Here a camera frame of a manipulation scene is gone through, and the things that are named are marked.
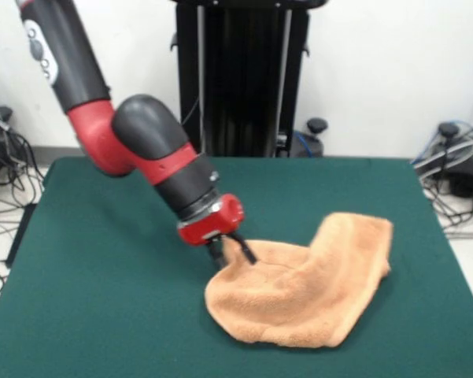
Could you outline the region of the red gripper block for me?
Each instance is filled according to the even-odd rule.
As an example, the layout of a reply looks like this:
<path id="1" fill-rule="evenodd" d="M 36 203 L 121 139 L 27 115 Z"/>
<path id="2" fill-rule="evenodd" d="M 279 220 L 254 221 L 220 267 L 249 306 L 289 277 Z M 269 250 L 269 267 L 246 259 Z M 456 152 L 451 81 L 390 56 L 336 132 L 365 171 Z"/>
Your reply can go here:
<path id="1" fill-rule="evenodd" d="M 257 263 L 257 258 L 246 240 L 236 232 L 243 220 L 244 210 L 240 200 L 235 195 L 224 194 L 199 215 L 180 221 L 177 230 L 180 238 L 191 246 L 207 244 L 209 256 L 221 270 L 227 265 L 227 260 L 222 239 L 217 237 L 219 235 L 230 234 L 230 238 L 241 247 L 246 260 L 250 264 Z"/>

